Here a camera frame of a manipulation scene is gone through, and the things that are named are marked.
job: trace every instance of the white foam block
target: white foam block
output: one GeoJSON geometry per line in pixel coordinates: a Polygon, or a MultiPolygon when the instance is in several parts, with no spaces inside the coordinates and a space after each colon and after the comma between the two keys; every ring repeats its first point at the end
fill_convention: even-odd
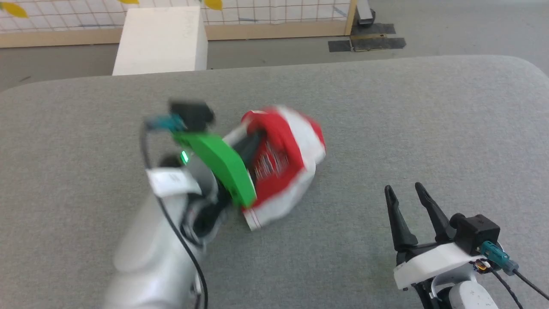
{"type": "Polygon", "coordinates": [[[200,7],[130,9],[113,75],[205,70],[207,57],[200,7]]]}

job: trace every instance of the teal connector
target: teal connector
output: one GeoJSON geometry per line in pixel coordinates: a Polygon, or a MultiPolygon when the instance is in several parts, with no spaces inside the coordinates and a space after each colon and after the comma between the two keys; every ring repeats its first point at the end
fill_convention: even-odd
{"type": "Polygon", "coordinates": [[[509,255],[491,241],[482,243],[480,254],[496,263],[507,275],[514,275],[513,270],[518,269],[518,264],[515,261],[510,260],[509,255]]]}
{"type": "Polygon", "coordinates": [[[503,265],[509,261],[509,255],[491,241],[485,241],[482,243],[482,246],[480,247],[480,254],[498,264],[500,267],[503,267],[503,265]]]}
{"type": "Polygon", "coordinates": [[[147,125],[152,130],[166,130],[171,132],[185,131],[185,123],[177,114],[158,116],[147,120],[147,125]]]}

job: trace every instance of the gray floor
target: gray floor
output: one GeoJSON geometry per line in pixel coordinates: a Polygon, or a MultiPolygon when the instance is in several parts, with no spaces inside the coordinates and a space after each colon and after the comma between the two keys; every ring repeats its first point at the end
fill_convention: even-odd
{"type": "MultiPolygon", "coordinates": [[[[338,38],[217,41],[208,67],[261,67],[449,54],[504,54],[549,73],[549,0],[370,0],[404,49],[330,53],[338,38]]],[[[0,91],[50,79],[110,75],[117,45],[0,49],[0,91]]]]}

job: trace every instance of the gray table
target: gray table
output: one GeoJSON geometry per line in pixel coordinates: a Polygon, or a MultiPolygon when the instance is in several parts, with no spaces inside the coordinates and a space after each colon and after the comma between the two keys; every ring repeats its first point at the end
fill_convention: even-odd
{"type": "MultiPolygon", "coordinates": [[[[289,217],[250,232],[236,212],[204,263],[211,308],[420,308],[396,289],[383,187],[420,242],[434,232],[413,183],[450,216],[483,213],[549,288],[549,79],[523,60],[436,57],[105,76],[0,94],[0,307],[95,308],[113,250],[148,187],[142,117],[202,98],[226,133],[286,104],[323,126],[327,157],[289,217]]],[[[169,137],[152,143],[173,149],[169,137]]],[[[480,278],[500,308],[496,279],[480,278]]],[[[549,304],[507,278],[526,308],[549,304]]]]}

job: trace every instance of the red cloth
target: red cloth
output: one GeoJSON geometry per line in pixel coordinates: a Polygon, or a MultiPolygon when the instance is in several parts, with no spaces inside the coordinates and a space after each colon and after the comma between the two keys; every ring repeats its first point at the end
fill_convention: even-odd
{"type": "Polygon", "coordinates": [[[320,126],[286,107],[247,112],[248,132],[264,130],[254,162],[257,200],[243,209],[250,228],[286,215],[308,188],[326,151],[320,126]]]}

